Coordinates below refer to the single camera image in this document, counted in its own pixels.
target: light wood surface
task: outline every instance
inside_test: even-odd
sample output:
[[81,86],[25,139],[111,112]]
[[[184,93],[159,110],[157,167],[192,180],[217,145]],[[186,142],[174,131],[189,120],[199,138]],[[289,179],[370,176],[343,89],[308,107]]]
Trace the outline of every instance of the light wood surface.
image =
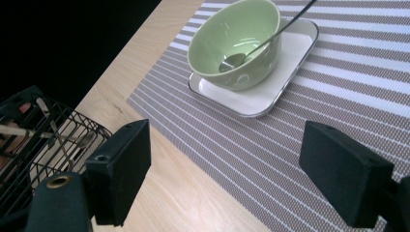
[[[162,0],[77,111],[112,132],[140,120],[126,99],[202,1]],[[152,166],[123,227],[94,231],[268,231],[268,228],[151,128]]]

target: striped placemat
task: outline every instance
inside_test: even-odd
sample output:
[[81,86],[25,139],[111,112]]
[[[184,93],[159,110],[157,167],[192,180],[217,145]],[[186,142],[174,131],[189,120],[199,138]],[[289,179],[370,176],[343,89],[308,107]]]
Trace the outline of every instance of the striped placemat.
[[[272,230],[353,230],[299,167],[303,128],[338,128],[395,163],[395,180],[410,175],[410,2],[315,3],[304,15],[320,28],[315,48],[273,110],[253,119],[188,87],[193,34],[231,2],[201,5],[129,105]],[[308,1],[275,2],[291,17]]]

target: black wire rack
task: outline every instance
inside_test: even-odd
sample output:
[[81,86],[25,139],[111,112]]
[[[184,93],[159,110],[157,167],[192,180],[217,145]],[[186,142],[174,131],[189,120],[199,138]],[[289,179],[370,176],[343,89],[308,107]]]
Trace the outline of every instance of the black wire rack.
[[36,86],[1,102],[0,117],[7,128],[25,131],[1,132],[0,219],[27,209],[43,179],[64,171],[83,173],[85,160],[111,136]]

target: spoon handle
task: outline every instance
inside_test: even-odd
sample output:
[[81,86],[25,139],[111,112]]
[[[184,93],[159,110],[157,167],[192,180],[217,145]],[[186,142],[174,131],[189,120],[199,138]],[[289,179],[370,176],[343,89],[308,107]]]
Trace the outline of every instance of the spoon handle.
[[296,14],[296,16],[294,16],[292,18],[292,20],[290,20],[290,22],[288,22],[284,27],[282,27],[280,30],[278,30],[271,38],[269,38],[268,40],[266,40],[264,43],[261,43],[259,46],[257,46],[254,50],[250,51],[248,53],[247,56],[251,55],[254,51],[258,50],[259,48],[261,48],[262,46],[264,46],[265,44],[267,44],[268,42],[270,42],[271,40],[273,40],[277,35],[279,35],[280,33],[282,33],[286,28],[288,28],[290,26],[290,24],[292,24],[293,22],[295,22],[300,16],[302,16],[317,0],[311,0],[309,3],[307,3],[307,5],[298,13]]

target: bowl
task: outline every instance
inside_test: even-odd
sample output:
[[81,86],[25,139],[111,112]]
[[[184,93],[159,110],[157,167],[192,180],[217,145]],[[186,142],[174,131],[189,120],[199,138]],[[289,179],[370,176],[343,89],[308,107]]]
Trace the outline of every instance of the bowl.
[[228,90],[244,90],[274,69],[280,53],[280,35],[253,52],[245,63],[220,72],[220,63],[236,53],[247,54],[279,29],[280,13],[270,0],[240,0],[208,18],[190,42],[190,68],[209,82]]

